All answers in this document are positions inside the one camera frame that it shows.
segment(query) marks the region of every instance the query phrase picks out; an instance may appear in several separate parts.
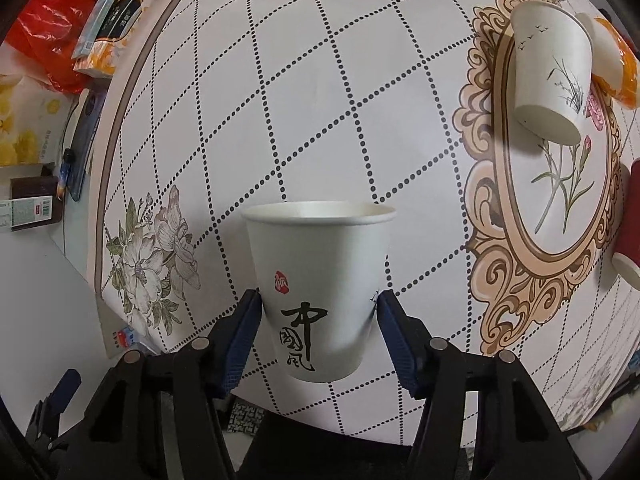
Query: red stamp print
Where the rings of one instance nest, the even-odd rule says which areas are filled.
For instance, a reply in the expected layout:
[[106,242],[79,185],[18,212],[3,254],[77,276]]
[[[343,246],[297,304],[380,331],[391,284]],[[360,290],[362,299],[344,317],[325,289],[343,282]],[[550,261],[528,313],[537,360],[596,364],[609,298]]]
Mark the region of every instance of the red stamp print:
[[281,294],[286,294],[289,291],[287,277],[279,270],[276,270],[276,290]]

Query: orange plastic wrapper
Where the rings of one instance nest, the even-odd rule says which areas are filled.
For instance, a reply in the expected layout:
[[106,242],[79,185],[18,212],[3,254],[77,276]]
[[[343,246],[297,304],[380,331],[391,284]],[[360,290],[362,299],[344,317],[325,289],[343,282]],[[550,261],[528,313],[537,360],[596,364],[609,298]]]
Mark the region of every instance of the orange plastic wrapper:
[[74,71],[71,54],[97,0],[29,0],[6,41],[39,62],[61,92],[79,94],[89,77]]

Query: red paper cup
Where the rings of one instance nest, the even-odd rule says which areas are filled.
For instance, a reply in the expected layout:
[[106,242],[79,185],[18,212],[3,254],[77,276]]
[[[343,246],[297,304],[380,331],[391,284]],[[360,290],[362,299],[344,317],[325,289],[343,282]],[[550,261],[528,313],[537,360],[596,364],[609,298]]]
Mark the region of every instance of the red paper cup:
[[640,158],[631,165],[625,211],[611,262],[618,274],[640,290]]

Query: silver rivet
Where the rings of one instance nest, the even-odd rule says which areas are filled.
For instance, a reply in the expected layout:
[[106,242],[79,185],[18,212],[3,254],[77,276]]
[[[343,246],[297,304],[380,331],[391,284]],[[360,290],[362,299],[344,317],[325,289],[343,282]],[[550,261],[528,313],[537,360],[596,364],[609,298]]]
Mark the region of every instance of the silver rivet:
[[448,345],[447,340],[441,337],[434,337],[429,341],[429,346],[434,350],[444,350]]
[[206,337],[199,337],[191,342],[191,348],[194,350],[204,350],[209,346],[209,340]]
[[516,355],[511,350],[500,350],[498,353],[500,361],[503,363],[513,363],[516,360]]
[[126,354],[124,354],[124,362],[129,365],[137,362],[140,359],[140,352],[137,350],[130,350]]

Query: lying paper cup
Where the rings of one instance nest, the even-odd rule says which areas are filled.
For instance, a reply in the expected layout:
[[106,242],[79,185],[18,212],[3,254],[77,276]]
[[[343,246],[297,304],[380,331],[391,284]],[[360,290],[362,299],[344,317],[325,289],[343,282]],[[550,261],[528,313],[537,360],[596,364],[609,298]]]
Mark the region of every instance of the lying paper cup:
[[242,212],[278,362],[293,377],[337,381],[360,365],[395,215],[351,202]]
[[634,289],[640,290],[640,158],[631,165],[625,211],[613,247],[611,263],[618,274]]
[[591,40],[566,10],[529,0],[511,11],[515,40],[514,116],[537,136],[573,146],[591,83]]
[[593,78],[625,108],[638,108],[640,66],[633,51],[604,18],[592,18],[584,12],[575,17],[584,25],[593,44]]

